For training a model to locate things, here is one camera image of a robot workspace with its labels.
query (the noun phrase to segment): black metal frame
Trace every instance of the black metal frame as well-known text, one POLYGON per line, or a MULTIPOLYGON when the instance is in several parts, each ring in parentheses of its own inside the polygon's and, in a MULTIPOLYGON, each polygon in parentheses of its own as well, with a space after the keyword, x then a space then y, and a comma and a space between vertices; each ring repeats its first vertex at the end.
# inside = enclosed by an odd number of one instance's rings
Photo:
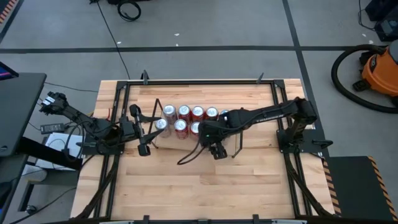
MULTIPOLYGON (((282 101, 287 101, 287 94, 286 94, 286 89, 285 89, 285 85, 284 85, 284 81, 283 80, 253 80, 253 79, 249 79, 249 80, 149 80, 148 77, 144 78, 143 81, 140 80, 135 80, 135 81, 119 81, 116 85, 116 93, 115 93, 115 97, 114 97, 114 101, 113 101, 113 110, 112 110, 112 115, 111 115, 111 122, 115 122, 116 120, 116 114, 117 114, 117 110, 118 110, 118 104, 119 104, 119 99, 120 99, 120 95, 121 95, 121 90, 125 89, 124 91, 124 100, 123 100, 123 107, 122 107, 122 112, 121 112, 121 116, 125 116, 126 112, 127 112, 127 103, 129 100, 129 92, 130 92, 130 88, 132 86, 141 86, 141 85, 270 85, 271 86, 271 92, 272 92, 272 98, 274 100, 274 104, 278 104, 279 100, 278 100, 278 96, 277 96, 277 88, 280 89, 280 93, 282 95, 282 101)), ((154 106, 154 111, 152 113, 152 116, 155 115, 155 111, 157 108, 157 104, 159 104, 160 108, 162 108, 162 105, 160 104, 159 99, 156 99, 155 101, 155 106, 154 106)), ((282 119, 278 119, 278 127, 279 130, 283 130, 283 122, 282 119)), ((292 124, 292 120, 288 119, 287 120, 288 124, 291 125, 292 124)), ((241 133, 240 135, 241 138, 241 143, 240 143, 240 148, 239 150, 236 152, 236 154, 234 156, 237 155, 237 153, 240 152, 240 150, 242 149, 242 139, 243 139, 243 134, 241 133)), ((300 154, 299 152, 294 154, 295 157, 295 163, 296 163, 296 169, 297 172, 301 178, 301 180, 305 183, 305 179, 304 179, 304 174, 303 174, 303 168, 302 168, 302 163, 301 163, 301 159, 300 159, 300 154)), ((114 157, 114 163, 116 163, 116 168, 118 166, 119 163, 119 159, 120 159, 120 155, 117 155, 114 157)), ((284 153, 284 159, 285 159, 285 163, 287 164, 287 161, 290 161, 290 156, 289 153, 284 153)), ((100 175, 100 180, 99 180, 99 186, 101 186, 105 180, 106 177, 106 173, 108 171, 108 163, 109 163, 109 156, 104 156, 104 161, 103 161, 103 166, 101 169, 101 175, 100 175)), ((113 177, 111 183, 110 183, 110 188, 109 188, 109 197, 108 197, 108 201, 107 201, 107 207, 106 207, 106 216, 105 218, 111 218, 111 214, 112 214, 112 207, 113 207, 113 198, 114 198, 114 193, 115 193, 115 188, 116 188, 116 178, 117 178, 117 174, 113 177)), ((293 180, 293 178, 291 178, 290 175, 287 175, 288 181, 289 181, 289 189, 290 189, 290 194, 292 197, 292 205, 293 205, 293 210, 294 210, 294 215, 300 216, 300 209, 299 209, 299 203, 298 203, 298 199, 297 199, 297 192, 295 189, 295 182, 293 180)), ((304 205, 305 205, 305 212, 307 215, 312 215, 312 211, 311 211, 311 206, 310 203, 308 202, 308 200, 306 199, 306 197, 303 195, 304 198, 304 205)), ((95 212, 94 212, 94 218, 98 218, 100 216, 100 210, 101 210, 101 201, 98 202, 98 204, 95 207, 95 212)), ((260 220, 258 219, 258 215, 254 215, 253 216, 254 219, 253 220, 212 220, 217 221, 219 223, 253 223, 253 221, 258 220, 258 223, 269 223, 270 220, 260 220)), ((185 222, 189 222, 189 220, 170 220, 170 223, 185 223, 185 222)))

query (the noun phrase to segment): butcher block tabletop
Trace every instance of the butcher block tabletop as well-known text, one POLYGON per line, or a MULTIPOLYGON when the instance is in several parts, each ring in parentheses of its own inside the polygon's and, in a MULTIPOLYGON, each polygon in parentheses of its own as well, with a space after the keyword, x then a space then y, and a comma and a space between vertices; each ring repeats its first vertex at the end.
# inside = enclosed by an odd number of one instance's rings
MULTIPOLYGON (((299 79, 284 81, 289 100, 304 98, 299 79)), ((94 117, 107 118, 112 112, 116 83, 101 82, 94 117)), ((163 106, 214 106, 218 111, 241 107, 254 110, 274 104, 270 85, 137 85, 130 88, 128 106, 137 104, 144 115, 152 116, 156 98, 163 106)), ((229 156, 216 161, 210 152, 204 152, 183 166, 177 161, 188 151, 150 145, 152 155, 141 157, 137 141, 127 143, 119 162, 111 219, 142 220, 144 215, 151 220, 252 219, 253 214, 261 219, 293 218, 277 128, 276 121, 269 121, 246 130, 243 150, 234 159, 229 156)), ((308 188, 326 210, 334 213, 321 159, 311 154, 301 154, 301 159, 308 188)), ((77 216, 96 192, 102 164, 103 156, 95 156, 81 170, 71 217, 77 216)), ((297 185, 296 189, 300 210, 305 214, 297 185)), ((102 215, 107 198, 105 192, 102 215)))

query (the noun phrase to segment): vacuum hose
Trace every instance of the vacuum hose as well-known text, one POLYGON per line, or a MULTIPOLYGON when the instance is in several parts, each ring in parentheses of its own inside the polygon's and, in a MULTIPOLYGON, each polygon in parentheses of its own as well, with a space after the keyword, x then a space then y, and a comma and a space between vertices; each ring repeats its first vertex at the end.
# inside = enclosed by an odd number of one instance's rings
POLYGON ((393 113, 396 114, 398 113, 398 108, 391 108, 388 106, 381 106, 381 105, 377 105, 374 103, 371 103, 367 100, 364 100, 358 96, 356 96, 355 94, 353 94, 352 92, 348 91, 339 81, 338 76, 337 76, 337 71, 338 71, 338 67, 340 66, 340 63, 349 55, 353 54, 354 52, 357 51, 361 51, 361 50, 368 50, 374 54, 383 54, 386 50, 382 47, 378 47, 375 45, 371 45, 371 44, 363 44, 363 45, 358 45, 355 46, 351 49, 346 50, 345 52, 343 52, 334 62, 332 68, 331 68, 331 80, 333 81, 333 84, 335 85, 336 89, 343 94, 345 97, 347 97, 348 99, 354 101, 355 103, 362 105, 366 108, 369 108, 371 110, 375 110, 375 111, 379 111, 379 112, 383 112, 383 113, 393 113))

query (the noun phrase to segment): yellow and black hazard stripe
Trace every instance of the yellow and black hazard stripe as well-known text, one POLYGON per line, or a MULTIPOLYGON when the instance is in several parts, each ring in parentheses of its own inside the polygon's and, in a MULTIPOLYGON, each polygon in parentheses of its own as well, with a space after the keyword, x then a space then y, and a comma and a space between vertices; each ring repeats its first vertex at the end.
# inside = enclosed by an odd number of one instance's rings
POLYGON ((17 0, 10 0, 7 4, 7 6, 4 8, 3 12, 0 14, 0 24, 2 24, 5 20, 8 14, 11 12, 12 8, 15 6, 17 3, 17 0))
POLYGON ((392 219, 394 221, 398 221, 396 211, 394 210, 394 206, 392 205, 390 196, 388 196, 386 186, 384 185, 383 179, 381 178, 381 174, 379 172, 379 169, 377 168, 376 162, 374 161, 373 157, 368 156, 368 158, 369 158, 369 160, 372 163, 372 166, 373 166, 373 169, 374 169, 374 173, 376 174, 377 179, 378 179, 379 184, 380 184, 380 188, 383 190, 383 195, 386 198, 386 202, 387 202, 388 207, 390 208, 392 219))
POLYGON ((336 215, 341 216, 341 209, 337 200, 335 186, 333 185, 333 180, 331 179, 330 170, 326 160, 323 160, 323 171, 325 171, 326 181, 328 182, 329 193, 331 197, 331 202, 333 204, 333 209, 335 210, 336 215))

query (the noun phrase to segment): orange shop vacuum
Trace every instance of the orange shop vacuum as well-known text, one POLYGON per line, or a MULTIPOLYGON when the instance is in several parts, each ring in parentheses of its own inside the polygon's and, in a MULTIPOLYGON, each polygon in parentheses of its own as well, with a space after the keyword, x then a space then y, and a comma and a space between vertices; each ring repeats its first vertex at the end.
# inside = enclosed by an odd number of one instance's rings
POLYGON ((393 41, 387 47, 363 44, 346 50, 334 62, 331 68, 331 80, 341 94, 359 105, 383 113, 398 113, 398 40, 393 41), (363 50, 365 52, 359 58, 363 65, 362 79, 353 84, 354 90, 372 89, 388 95, 396 106, 395 108, 366 101, 348 91, 340 83, 337 76, 340 63, 352 53, 363 50))

